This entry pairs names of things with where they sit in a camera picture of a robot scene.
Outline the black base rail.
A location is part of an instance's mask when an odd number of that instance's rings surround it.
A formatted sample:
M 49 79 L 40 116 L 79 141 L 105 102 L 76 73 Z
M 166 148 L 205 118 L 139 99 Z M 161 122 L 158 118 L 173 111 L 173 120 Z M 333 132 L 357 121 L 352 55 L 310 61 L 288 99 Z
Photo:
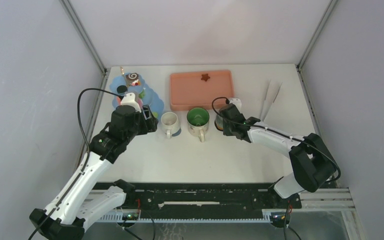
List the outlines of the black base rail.
M 155 222 L 264 220 L 264 211 L 302 208 L 298 194 L 282 199 L 270 190 L 270 183 L 134 182 L 133 186 L 122 209 Z

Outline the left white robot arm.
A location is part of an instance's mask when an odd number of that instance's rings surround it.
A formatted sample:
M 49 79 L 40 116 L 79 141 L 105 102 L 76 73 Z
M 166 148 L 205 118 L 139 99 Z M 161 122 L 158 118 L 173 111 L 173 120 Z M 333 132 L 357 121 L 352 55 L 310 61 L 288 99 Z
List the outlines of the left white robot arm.
M 64 188 L 45 208 L 31 212 L 34 232 L 48 240 L 81 240 L 91 225 L 110 210 L 133 207 L 136 194 L 117 185 L 90 202 L 85 199 L 134 137 L 155 132 L 157 124 L 150 107 L 135 92 L 122 95 L 110 122 L 86 144 L 86 153 Z

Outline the pink dessert tray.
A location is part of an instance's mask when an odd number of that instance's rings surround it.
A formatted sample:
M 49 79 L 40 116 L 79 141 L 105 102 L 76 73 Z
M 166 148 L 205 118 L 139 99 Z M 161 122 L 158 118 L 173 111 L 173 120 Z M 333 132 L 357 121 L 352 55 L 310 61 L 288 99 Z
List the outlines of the pink dessert tray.
M 210 79 L 201 80 L 202 74 Z M 235 96 L 230 70 L 178 72 L 169 76 L 169 104 L 172 111 L 188 111 L 195 107 L 210 110 L 217 97 Z

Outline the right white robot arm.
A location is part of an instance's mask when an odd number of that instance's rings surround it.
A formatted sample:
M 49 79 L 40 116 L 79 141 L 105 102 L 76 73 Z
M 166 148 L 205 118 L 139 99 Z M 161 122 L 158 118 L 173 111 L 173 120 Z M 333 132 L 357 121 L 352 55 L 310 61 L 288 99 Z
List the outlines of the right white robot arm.
M 222 119 L 220 129 L 224 136 L 262 144 L 290 160 L 292 173 L 281 177 L 270 187 L 269 203 L 273 207 L 282 208 L 292 195 L 302 191 L 314 193 L 323 184 L 340 178 L 341 170 L 319 135 L 284 133 L 256 117 L 245 118 L 234 104 L 234 98 L 222 97 L 222 100 L 225 105 L 215 113 Z

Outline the floral mug green inside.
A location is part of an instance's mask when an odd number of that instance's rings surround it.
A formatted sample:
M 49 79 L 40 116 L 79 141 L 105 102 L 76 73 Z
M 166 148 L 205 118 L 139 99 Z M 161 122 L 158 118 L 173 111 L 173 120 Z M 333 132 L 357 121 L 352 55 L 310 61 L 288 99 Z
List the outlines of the floral mug green inside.
M 201 143 L 205 142 L 205 136 L 210 124 L 209 112 L 201 107 L 192 108 L 187 112 L 186 120 L 189 133 L 194 137 L 198 137 Z

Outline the pink swirl roll cake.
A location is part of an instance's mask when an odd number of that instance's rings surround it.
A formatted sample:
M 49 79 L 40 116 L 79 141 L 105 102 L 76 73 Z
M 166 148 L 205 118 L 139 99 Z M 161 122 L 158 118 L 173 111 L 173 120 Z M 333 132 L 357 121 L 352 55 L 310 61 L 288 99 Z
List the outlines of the pink swirl roll cake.
M 137 99 L 137 103 L 138 103 L 138 105 L 140 107 L 140 110 L 142 110 L 143 109 L 143 101 L 140 98 L 138 98 Z

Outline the cream ceramic mug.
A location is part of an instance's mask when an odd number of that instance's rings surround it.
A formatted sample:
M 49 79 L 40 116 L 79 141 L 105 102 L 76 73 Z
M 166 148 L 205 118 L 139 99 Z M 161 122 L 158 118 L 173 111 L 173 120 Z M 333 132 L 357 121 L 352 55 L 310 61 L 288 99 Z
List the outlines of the cream ceramic mug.
M 179 117 L 174 112 L 165 112 L 161 116 L 162 131 L 168 139 L 172 138 L 172 134 L 181 129 Z

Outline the metal serving tongs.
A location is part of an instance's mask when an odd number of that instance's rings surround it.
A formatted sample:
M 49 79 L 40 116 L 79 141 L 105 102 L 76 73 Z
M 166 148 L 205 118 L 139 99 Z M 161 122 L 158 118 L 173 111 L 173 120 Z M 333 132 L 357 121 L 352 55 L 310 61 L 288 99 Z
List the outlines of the metal serving tongs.
M 267 117 L 272 104 L 275 102 L 283 82 L 277 80 L 269 80 L 265 83 L 262 95 L 262 108 L 260 113 L 260 120 L 264 121 Z

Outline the brown swirl roll cake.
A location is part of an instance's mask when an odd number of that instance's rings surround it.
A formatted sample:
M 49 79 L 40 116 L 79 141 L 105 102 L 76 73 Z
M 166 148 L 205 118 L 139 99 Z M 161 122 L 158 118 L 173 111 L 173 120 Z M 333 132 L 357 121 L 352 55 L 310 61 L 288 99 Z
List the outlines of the brown swirl roll cake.
M 124 79 L 127 87 L 137 87 L 142 85 L 141 76 L 136 72 L 125 74 Z

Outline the dark green ceramic mug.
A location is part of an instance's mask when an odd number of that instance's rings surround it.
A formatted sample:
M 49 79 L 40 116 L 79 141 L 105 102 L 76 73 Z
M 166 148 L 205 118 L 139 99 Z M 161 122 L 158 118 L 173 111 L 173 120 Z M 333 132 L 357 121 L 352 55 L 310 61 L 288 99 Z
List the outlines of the dark green ceramic mug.
M 219 127 L 223 128 L 224 120 L 218 114 L 216 114 L 214 122 L 216 122 Z

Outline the brown star cookie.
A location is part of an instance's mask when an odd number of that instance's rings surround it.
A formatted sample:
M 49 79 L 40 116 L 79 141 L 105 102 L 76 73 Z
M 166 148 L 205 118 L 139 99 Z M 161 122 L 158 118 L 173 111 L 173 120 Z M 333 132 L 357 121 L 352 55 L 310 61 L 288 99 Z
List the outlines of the brown star cookie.
M 201 75 L 201 80 L 202 80 L 202 81 L 207 82 L 210 78 L 211 78 L 211 77 L 209 76 L 208 73 L 205 73 L 205 74 L 202 74 L 202 75 Z

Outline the black round cookie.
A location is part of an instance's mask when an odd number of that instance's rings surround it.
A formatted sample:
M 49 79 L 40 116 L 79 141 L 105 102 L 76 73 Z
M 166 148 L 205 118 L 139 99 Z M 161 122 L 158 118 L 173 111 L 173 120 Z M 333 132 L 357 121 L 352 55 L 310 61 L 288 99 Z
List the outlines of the black round cookie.
M 120 85 L 116 88 L 116 92 L 119 95 L 124 95 L 128 91 L 128 87 L 126 85 Z

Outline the blue-grey round coaster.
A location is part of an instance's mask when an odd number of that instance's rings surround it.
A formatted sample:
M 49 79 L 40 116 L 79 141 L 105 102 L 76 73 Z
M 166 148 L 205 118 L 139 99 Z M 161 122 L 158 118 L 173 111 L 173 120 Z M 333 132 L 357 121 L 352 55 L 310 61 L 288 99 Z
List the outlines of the blue-grey round coaster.
M 177 132 L 173 133 L 171 136 L 172 137 L 177 137 L 178 135 L 180 135 L 182 132 L 182 129 L 180 128 Z

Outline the blue three-tier cake stand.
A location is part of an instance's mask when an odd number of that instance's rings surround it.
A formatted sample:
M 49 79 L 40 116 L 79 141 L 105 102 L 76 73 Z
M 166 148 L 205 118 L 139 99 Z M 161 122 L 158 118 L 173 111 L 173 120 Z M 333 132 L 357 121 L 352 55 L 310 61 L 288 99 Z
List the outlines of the blue three-tier cake stand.
M 109 85 L 109 89 L 111 92 L 113 92 L 116 95 L 119 95 L 116 91 L 117 87 L 120 85 L 126 85 L 124 75 L 133 73 L 133 72 L 124 72 L 124 69 L 120 66 L 119 67 L 120 74 L 118 76 L 115 76 L 112 80 L 112 82 Z M 128 87 L 128 91 L 126 93 L 135 93 L 136 96 L 139 98 L 139 94 L 145 90 L 145 96 L 141 99 L 144 105 L 149 105 L 150 110 L 152 114 L 158 119 L 161 119 L 161 116 L 163 115 L 164 110 L 164 102 L 159 97 L 159 95 L 146 83 L 146 81 L 141 77 L 141 85 L 140 86 L 134 86 L 134 87 Z M 119 95 L 119 97 L 115 96 L 112 100 L 112 106 L 114 108 L 118 107 L 121 103 L 122 98 L 124 95 Z

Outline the orange round coaster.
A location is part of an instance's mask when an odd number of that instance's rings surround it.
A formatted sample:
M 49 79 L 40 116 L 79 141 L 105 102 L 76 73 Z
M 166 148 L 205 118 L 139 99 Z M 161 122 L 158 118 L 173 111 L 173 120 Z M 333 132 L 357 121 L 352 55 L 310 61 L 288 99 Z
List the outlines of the orange round coaster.
M 214 122 L 214 126 L 215 126 L 215 128 L 216 128 L 218 131 L 220 131 L 220 132 L 223 131 L 223 128 L 222 128 L 222 127 L 219 127 L 219 125 L 218 125 L 216 122 Z

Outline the green swirl roll cake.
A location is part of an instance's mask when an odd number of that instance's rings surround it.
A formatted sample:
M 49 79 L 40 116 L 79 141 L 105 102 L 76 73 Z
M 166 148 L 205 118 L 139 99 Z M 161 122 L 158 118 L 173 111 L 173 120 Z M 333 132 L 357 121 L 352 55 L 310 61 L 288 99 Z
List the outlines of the green swirl roll cake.
M 143 90 L 143 91 L 139 94 L 139 98 L 142 99 L 145 95 L 146 95 L 145 90 Z

